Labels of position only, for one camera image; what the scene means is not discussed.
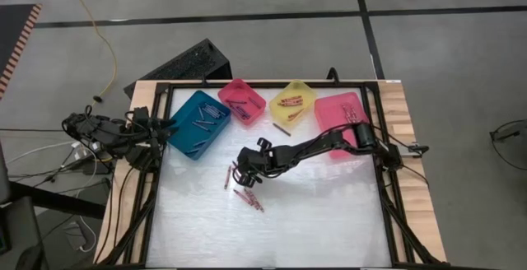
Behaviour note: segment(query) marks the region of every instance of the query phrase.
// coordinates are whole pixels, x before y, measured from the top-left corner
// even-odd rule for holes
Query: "table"
[[[230,80],[215,80],[208,81],[210,84],[224,84]],[[291,80],[250,80],[247,81],[249,84],[251,82],[258,83],[271,83],[271,82],[283,82],[284,86]],[[316,82],[332,82],[331,80],[303,80],[303,81],[316,81]],[[341,80],[341,83],[345,82],[358,82],[358,81],[370,81],[370,80]],[[138,81],[136,89],[132,98],[132,103],[130,109],[146,106],[152,112],[152,105],[154,105],[154,99],[156,94],[156,87],[158,83],[172,83],[172,84],[190,84],[196,87],[200,86],[201,81]],[[401,81],[376,81],[376,84],[380,93],[380,100],[382,101],[382,107],[384,111],[385,122],[388,128],[388,132],[394,135],[396,138],[405,143],[415,142],[415,136],[413,132],[412,121],[408,112],[408,106],[406,104],[403,85]],[[376,113],[376,107],[373,99],[373,93],[371,98],[369,98],[370,108],[372,118],[374,119],[374,124],[379,124],[379,119]],[[166,104],[166,94],[161,95],[159,99],[159,110],[157,111],[158,117],[162,118],[164,113],[164,108]],[[422,168],[422,162],[419,158],[404,158],[403,163],[418,171],[424,175],[424,170]],[[117,162],[115,169],[115,182],[114,187],[116,189],[112,190],[111,197],[109,198],[108,205],[106,205],[106,214],[105,219],[103,220],[103,226],[100,232],[96,252],[101,251],[104,236],[107,231],[110,230],[110,235],[108,237],[106,246],[102,249],[100,259],[106,257],[106,255],[112,250],[114,244],[114,234],[117,230],[117,241],[120,240],[120,237],[128,229],[130,225],[131,216],[133,213],[134,199],[135,194],[138,189],[139,173],[133,172],[129,177],[127,182],[124,184],[123,190],[123,200],[121,202],[121,212],[119,224],[115,224],[117,219],[117,207],[119,205],[119,190],[123,185],[124,176],[129,170],[128,162],[125,160],[120,160]],[[387,175],[384,175],[385,181],[390,182],[390,178]],[[400,194],[402,198],[402,204],[404,206],[404,211],[407,219],[408,225],[412,228],[413,232],[420,239],[420,241],[428,248],[428,250],[436,258],[445,261],[445,253],[443,250],[443,245],[441,243],[441,236],[436,223],[436,216],[433,211],[433,206],[431,203],[430,194],[426,184],[423,183],[422,179],[418,178],[416,175],[413,175],[410,172],[407,172],[404,169],[401,169],[395,176],[395,180],[398,180],[400,187]],[[146,181],[144,184],[145,192],[143,193],[142,200],[146,200],[147,193],[151,187],[152,175],[147,175]],[[111,225],[108,228],[108,223],[110,222],[110,201],[112,202],[112,208],[114,209],[111,217]],[[145,245],[143,242],[143,233],[144,233],[145,224],[141,224],[136,233],[135,242],[128,253],[128,257],[121,257],[121,262],[125,258],[125,262],[139,263],[143,262],[145,257],[141,255],[141,249]],[[394,228],[394,238],[395,238],[395,247],[398,252],[399,261],[407,261],[405,255],[405,248],[403,243],[403,237],[400,234],[399,228],[393,223]]]

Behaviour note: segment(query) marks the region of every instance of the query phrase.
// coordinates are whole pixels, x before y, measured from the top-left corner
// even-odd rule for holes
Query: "pink bin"
[[[265,99],[241,79],[232,80],[217,96],[245,125],[253,123],[265,111]]]
[[[346,112],[348,112],[348,115],[354,123],[370,122],[356,93],[344,93],[319,98],[315,101],[315,115],[319,122],[320,130],[322,131],[349,123],[346,118]],[[352,146],[357,146],[355,134],[351,129],[344,131],[344,139]],[[342,159],[351,157],[352,154],[347,151],[331,151],[329,156],[333,159]]]

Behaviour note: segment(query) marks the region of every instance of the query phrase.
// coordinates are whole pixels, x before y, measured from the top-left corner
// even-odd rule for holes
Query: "yellow cable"
[[[117,77],[117,58],[115,57],[115,52],[112,49],[112,46],[111,46],[110,42],[104,36],[102,36],[102,34],[99,32],[99,29],[97,28],[96,21],[95,21],[95,19],[93,19],[93,16],[91,15],[91,12],[88,9],[88,7],[86,6],[86,4],[84,3],[84,1],[79,0],[79,2],[81,2],[82,6],[86,10],[86,13],[90,17],[91,24],[93,25],[93,28],[96,30],[97,35],[100,37],[101,40],[103,40],[106,43],[106,46],[108,46],[108,49],[110,50],[110,52],[112,53],[112,57],[114,58],[114,75],[112,76],[112,79],[110,80],[108,85],[106,85],[106,88],[99,93],[99,96],[102,97],[104,95],[104,93],[106,93],[108,88],[110,88],[110,86],[114,82],[115,78]]]

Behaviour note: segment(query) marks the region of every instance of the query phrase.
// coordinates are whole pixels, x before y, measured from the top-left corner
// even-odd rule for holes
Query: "yellow bin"
[[[302,96],[302,105],[282,106],[279,105],[283,99],[293,96]],[[295,80],[289,83],[282,92],[269,102],[269,109],[273,119],[284,128],[293,128],[301,120],[308,110],[311,110],[316,100],[316,93],[303,81]]]

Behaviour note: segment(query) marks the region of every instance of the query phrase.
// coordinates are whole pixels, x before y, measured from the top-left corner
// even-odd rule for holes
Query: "black box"
[[[232,79],[229,59],[209,39],[202,40],[139,80],[202,80],[203,77],[210,80]],[[135,82],[124,88],[130,99],[134,88]]]

